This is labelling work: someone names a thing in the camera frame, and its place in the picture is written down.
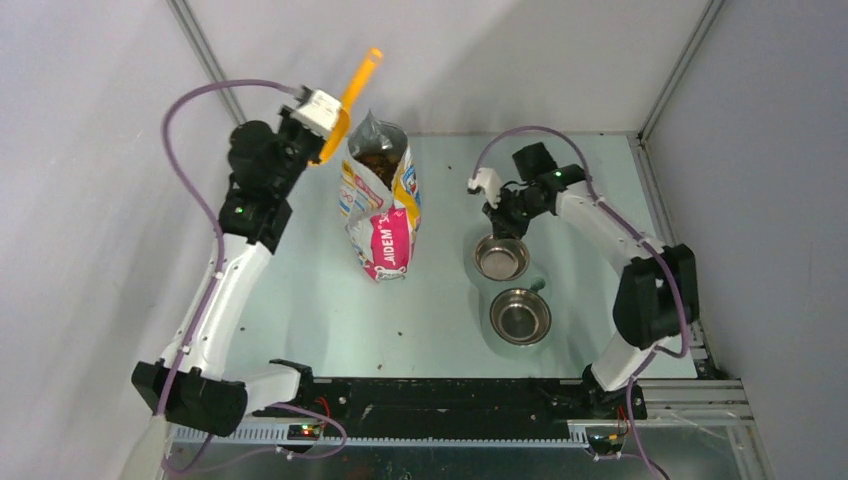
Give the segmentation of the steel bowl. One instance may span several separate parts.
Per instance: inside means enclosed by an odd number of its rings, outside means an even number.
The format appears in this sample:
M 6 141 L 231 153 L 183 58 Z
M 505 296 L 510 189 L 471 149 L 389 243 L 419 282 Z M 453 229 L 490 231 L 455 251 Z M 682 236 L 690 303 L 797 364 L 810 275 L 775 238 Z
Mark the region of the steel bowl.
M 539 344 L 550 332 L 548 303 L 535 291 L 507 289 L 495 296 L 489 309 L 490 324 L 499 338 L 517 347 Z
M 485 278 L 505 282 L 518 279 L 530 264 L 525 244 L 517 239 L 481 238 L 473 249 L 473 264 Z

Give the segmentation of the colourful pet food bag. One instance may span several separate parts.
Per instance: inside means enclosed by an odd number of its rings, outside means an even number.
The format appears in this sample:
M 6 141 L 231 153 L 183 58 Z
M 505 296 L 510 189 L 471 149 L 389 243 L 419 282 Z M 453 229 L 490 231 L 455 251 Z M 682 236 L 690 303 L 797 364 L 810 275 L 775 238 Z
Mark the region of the colourful pet food bag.
M 392 153 L 401 157 L 392 188 L 355 158 Z M 402 279 L 412 260 L 421 224 L 421 195 L 407 133 L 373 113 L 347 138 L 339 192 L 340 212 L 353 251 L 375 282 Z

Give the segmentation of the yellow plastic scoop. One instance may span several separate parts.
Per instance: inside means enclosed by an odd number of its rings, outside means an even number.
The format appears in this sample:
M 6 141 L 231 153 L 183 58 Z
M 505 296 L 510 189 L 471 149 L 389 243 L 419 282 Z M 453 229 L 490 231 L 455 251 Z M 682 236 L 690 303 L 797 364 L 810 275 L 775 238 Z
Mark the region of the yellow plastic scoop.
M 318 154 L 317 159 L 312 162 L 313 166 L 323 165 L 329 162 L 341 142 L 345 139 L 351 125 L 353 106 L 362 91 L 366 88 L 375 70 L 382 63 L 383 57 L 383 52 L 376 47 L 368 50 L 363 57 L 363 60 L 352 75 L 350 82 L 341 96 L 341 108 L 337 122 Z

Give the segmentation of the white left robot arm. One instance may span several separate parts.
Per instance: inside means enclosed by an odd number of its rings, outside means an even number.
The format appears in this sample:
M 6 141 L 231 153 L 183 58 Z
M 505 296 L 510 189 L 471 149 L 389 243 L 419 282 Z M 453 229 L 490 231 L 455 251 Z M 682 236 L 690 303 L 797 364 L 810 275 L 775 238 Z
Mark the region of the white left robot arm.
M 226 437 L 242 419 L 278 404 L 304 416 L 315 388 L 306 366 L 271 360 L 257 372 L 225 377 L 244 307 L 276 253 L 292 207 L 287 198 L 324 146 L 304 116 L 285 106 L 277 129 L 248 121 L 230 136 L 228 190 L 217 215 L 213 256 L 186 318 L 154 363 L 136 364 L 131 383 L 148 407 L 173 424 Z

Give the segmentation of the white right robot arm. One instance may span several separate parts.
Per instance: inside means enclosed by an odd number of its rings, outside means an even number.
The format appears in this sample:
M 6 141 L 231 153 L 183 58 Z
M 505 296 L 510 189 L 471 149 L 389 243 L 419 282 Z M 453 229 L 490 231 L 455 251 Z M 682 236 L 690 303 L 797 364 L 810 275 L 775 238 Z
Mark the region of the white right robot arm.
M 594 188 L 586 168 L 558 166 L 541 142 L 514 153 L 513 162 L 517 182 L 477 166 L 467 183 L 469 192 L 484 194 L 483 213 L 495 238 L 520 240 L 532 220 L 551 214 L 576 228 L 618 275 L 615 333 L 589 365 L 590 384 L 581 392 L 585 411 L 606 418 L 622 403 L 620 389 L 651 355 L 688 353 L 690 326 L 700 316 L 694 252 L 637 229 Z

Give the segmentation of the small green object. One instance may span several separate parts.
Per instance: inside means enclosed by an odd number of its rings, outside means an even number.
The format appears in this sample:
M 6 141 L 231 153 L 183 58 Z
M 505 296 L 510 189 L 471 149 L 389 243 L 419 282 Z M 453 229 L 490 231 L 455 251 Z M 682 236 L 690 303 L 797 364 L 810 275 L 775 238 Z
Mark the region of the small green object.
M 546 280 L 541 278 L 541 277 L 537 277 L 531 282 L 531 284 L 529 285 L 527 290 L 530 291 L 530 292 L 533 292 L 534 294 L 538 294 L 546 286 L 547 286 Z

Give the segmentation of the right circuit board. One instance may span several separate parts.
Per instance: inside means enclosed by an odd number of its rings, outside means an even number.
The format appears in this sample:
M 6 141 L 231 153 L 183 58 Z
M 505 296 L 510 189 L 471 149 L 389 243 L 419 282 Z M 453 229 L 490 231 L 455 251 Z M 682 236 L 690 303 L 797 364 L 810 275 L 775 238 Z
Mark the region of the right circuit board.
M 593 457 L 618 457 L 627 440 L 627 434 L 589 434 L 586 451 Z

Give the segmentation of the circuit board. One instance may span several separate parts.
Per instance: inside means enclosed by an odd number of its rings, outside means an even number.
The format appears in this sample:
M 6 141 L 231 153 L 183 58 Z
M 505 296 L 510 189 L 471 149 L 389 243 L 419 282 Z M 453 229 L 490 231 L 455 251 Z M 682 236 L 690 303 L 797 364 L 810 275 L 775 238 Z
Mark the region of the circuit board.
M 286 433 L 289 442 L 294 441 L 318 441 L 323 434 L 323 426 L 320 424 L 291 424 Z
M 593 457 L 618 457 L 627 440 L 627 434 L 589 434 L 586 451 Z

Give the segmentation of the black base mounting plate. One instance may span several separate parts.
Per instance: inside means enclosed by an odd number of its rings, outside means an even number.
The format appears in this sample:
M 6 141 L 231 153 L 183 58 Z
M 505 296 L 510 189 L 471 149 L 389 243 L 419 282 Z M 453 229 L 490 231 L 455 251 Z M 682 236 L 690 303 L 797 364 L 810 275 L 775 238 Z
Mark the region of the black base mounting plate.
M 603 393 L 556 378 L 325 378 L 291 403 L 360 440 L 570 440 L 573 422 L 647 417 L 640 387 Z

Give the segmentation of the left circuit board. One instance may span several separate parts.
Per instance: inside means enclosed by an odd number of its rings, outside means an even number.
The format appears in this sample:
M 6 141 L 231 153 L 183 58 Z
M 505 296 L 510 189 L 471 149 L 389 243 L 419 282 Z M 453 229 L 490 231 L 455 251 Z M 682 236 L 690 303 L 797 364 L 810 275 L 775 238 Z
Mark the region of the left circuit board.
M 318 441 L 323 434 L 323 426 L 320 424 L 291 424 L 286 433 L 289 442 L 294 441 Z

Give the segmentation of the aluminium frame rail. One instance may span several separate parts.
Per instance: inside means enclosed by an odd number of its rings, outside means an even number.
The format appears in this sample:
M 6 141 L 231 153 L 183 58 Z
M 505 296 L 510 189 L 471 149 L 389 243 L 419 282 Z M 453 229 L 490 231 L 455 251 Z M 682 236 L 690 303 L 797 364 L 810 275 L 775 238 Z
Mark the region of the aluminium frame rail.
M 325 378 L 368 377 L 310 378 L 301 388 L 315 380 Z M 722 426 L 746 424 L 752 418 L 744 390 L 740 383 L 733 380 L 642 380 L 634 387 L 640 387 L 647 410 L 646 419 L 635 419 L 640 426 Z M 323 434 L 318 441 L 289 442 L 286 439 L 286 433 L 291 424 L 320 424 L 323 426 Z M 273 405 L 246 415 L 237 429 L 226 437 L 207 434 L 177 424 L 175 424 L 174 434 L 177 440 L 183 442 L 202 441 L 206 437 L 211 437 L 231 443 L 304 447 L 331 446 L 344 442 L 349 445 L 368 446 L 583 448 L 587 446 L 589 434 L 624 433 L 627 427 L 624 416 L 617 422 L 577 421 L 571 423 L 569 429 L 573 436 L 570 440 L 360 440 L 350 438 L 346 429 L 328 413 L 317 413 L 294 405 L 292 411 L 287 411 Z

